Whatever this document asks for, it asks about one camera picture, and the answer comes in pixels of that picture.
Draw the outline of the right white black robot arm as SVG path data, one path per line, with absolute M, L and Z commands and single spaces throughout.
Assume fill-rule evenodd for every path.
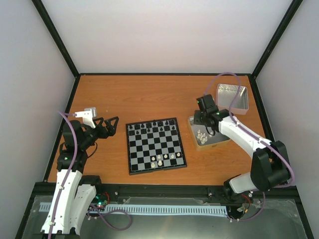
M 286 146 L 281 141 L 272 142 L 256 134 L 230 110 L 220 110 L 212 95 L 204 95 L 196 101 L 199 109 L 194 112 L 194 124 L 210 127 L 213 132 L 227 136 L 252 159 L 250 172 L 224 182 L 226 200 L 232 202 L 247 191 L 266 192 L 293 182 L 295 176 Z

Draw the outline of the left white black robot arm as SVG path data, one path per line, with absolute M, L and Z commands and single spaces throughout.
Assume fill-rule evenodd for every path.
M 119 121 L 110 119 L 69 120 L 66 114 L 63 125 L 64 142 L 57 159 L 57 181 L 46 220 L 41 227 L 43 239 L 78 239 L 81 226 L 93 200 L 103 197 L 101 178 L 96 175 L 84 176 L 87 149 L 98 139 L 114 136 Z

